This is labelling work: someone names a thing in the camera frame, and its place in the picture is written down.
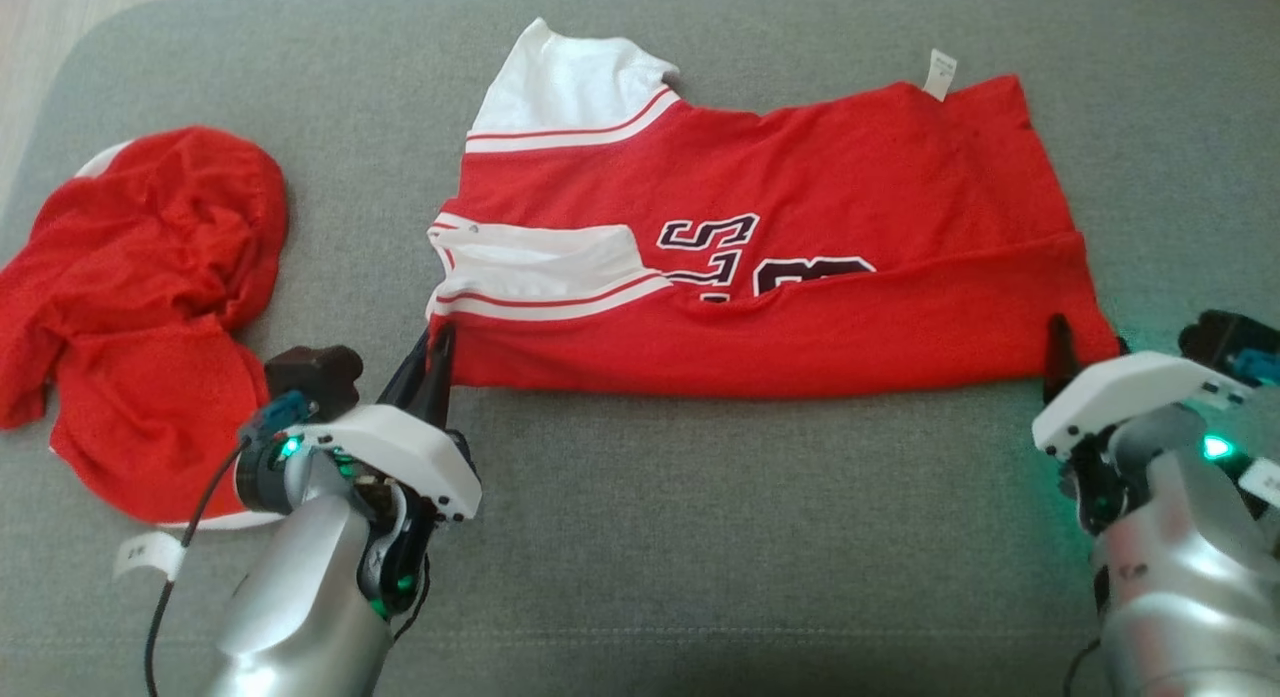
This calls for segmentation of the red white baseball jersey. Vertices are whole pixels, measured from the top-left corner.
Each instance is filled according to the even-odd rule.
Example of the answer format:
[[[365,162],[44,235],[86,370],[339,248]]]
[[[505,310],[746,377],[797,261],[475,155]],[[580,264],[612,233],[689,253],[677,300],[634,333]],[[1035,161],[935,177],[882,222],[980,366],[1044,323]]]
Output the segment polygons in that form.
[[[1018,77],[774,113],[677,95],[627,38],[534,20],[428,237],[457,382],[828,398],[1034,377],[1050,322],[1117,356]]]

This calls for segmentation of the grey fabric sofa seat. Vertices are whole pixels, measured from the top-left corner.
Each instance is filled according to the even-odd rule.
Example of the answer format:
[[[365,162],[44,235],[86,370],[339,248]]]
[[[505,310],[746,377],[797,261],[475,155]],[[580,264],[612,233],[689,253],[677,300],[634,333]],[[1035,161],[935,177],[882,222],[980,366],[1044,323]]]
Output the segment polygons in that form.
[[[1280,0],[165,0],[87,32],[13,127],[0,263],[100,150],[205,123],[261,145],[291,235],[261,356],[347,343],[375,396],[439,276],[425,229],[536,17],[768,110],[1021,79],[1102,309],[1172,350],[1203,309],[1280,327]],[[1097,632],[1038,379],[836,402],[460,390],[485,495],[431,538],[384,697],[1057,697]]]

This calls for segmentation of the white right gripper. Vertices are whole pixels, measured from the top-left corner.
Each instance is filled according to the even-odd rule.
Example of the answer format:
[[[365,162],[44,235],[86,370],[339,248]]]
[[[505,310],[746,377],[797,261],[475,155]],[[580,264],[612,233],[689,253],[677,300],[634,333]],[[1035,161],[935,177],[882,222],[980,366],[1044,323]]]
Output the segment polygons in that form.
[[[1161,352],[1130,354],[1120,334],[1117,358],[1091,364],[1080,373],[1069,320],[1052,315],[1047,329],[1043,402],[1048,405],[1033,419],[1032,437],[1036,448],[1051,457],[1068,457],[1091,434],[1166,405],[1199,402],[1230,411],[1251,396],[1248,384],[1196,361]]]

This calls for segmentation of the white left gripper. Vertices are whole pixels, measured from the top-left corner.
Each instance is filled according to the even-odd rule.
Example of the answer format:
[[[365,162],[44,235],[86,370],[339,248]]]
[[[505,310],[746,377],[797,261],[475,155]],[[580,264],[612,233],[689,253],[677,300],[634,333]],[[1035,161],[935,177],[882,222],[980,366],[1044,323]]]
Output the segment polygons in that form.
[[[454,327],[444,324],[429,345],[421,333],[379,393],[384,405],[356,405],[328,423],[293,425],[291,437],[305,448],[329,448],[430,497],[449,521],[471,521],[483,487],[470,460],[443,431],[451,405]],[[408,407],[425,377],[425,422],[399,411]]]

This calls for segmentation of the red mesh shorts white trim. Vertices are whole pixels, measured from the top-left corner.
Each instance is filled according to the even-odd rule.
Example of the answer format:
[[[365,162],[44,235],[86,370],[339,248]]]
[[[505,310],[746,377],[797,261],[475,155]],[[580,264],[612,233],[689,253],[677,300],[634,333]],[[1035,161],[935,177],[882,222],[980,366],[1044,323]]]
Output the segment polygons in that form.
[[[49,448],[119,513],[260,524],[211,480],[268,402],[237,340],[271,301],[289,229],[268,151],[211,127],[115,145],[52,191],[0,269],[0,431],[59,402]]]

